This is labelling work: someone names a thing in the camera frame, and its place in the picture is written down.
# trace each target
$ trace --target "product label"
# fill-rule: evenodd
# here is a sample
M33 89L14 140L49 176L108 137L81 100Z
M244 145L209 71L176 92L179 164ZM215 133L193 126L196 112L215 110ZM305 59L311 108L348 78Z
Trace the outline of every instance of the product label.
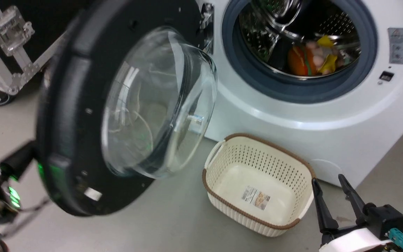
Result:
M264 210L267 203L270 201L270 196L262 193L254 187L247 186L243 192L242 199L249 204L253 204L257 208Z

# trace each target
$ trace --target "latch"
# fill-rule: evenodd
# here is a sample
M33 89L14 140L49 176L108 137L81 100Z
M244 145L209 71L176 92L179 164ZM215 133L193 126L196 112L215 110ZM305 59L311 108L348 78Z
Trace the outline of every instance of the latch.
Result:
M201 9L200 30L205 38L203 51L212 54L214 52L214 5L204 3Z
M16 6L10 6L0 16L0 47L7 56L30 40L35 30L26 22Z

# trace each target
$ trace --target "front-loading washing machine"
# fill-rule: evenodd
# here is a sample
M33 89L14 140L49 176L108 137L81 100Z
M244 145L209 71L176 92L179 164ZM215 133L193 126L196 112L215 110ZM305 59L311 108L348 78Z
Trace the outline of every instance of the front-loading washing machine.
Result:
M29 148L70 214L122 209L236 132L355 186L403 134L403 1L100 1L51 76Z
M403 134L403 1L310 3L306 12L316 16L298 24L301 35L329 35L348 61L316 76L278 62L284 40L269 32L287 37L275 25L278 11L300 1L211 2L219 92L206 137L261 136L302 156L326 182L339 185L345 174L360 184ZM259 4L266 9L256 20Z

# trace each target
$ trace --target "floor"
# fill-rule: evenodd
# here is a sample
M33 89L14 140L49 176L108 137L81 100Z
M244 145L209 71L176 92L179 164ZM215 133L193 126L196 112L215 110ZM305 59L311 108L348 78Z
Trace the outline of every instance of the floor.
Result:
M38 85L27 86L13 104L0 107L0 158L34 137ZM317 251L320 233L315 209L278 238L258 235L212 207L200 180L214 142L204 140L193 169L152 184L128 208L108 217L77 218L50 205L7 241L12 252L121 251ZM45 191L34 168L13 185L25 207ZM339 188L322 184L326 203L341 226L355 219ZM366 202L391 204L403 213L403 137L358 187Z

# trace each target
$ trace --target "white plastic basket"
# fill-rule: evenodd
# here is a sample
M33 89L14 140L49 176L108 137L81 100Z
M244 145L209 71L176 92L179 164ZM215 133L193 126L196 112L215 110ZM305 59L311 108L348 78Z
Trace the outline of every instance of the white plastic basket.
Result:
M299 223L313 200L312 167L249 134L217 143L203 169L211 203L236 222L275 237Z

